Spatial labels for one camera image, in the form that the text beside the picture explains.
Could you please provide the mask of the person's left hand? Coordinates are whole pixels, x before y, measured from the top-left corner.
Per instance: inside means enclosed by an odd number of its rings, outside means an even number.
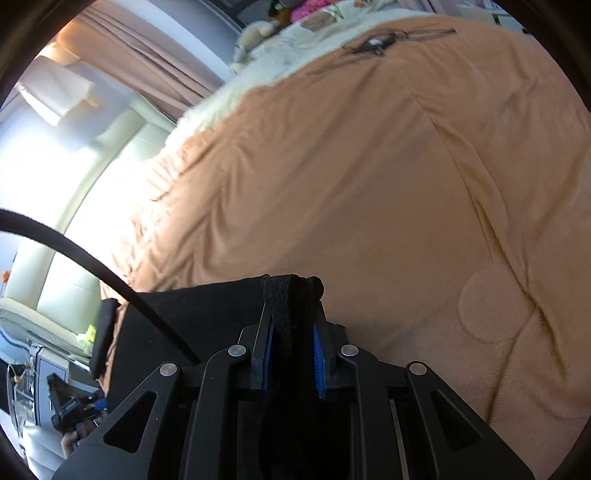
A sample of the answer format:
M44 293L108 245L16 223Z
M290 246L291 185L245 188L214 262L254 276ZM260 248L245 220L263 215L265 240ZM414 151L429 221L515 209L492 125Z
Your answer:
M63 456L68 458L84 440L85 437L77 431L64 433L60 442Z

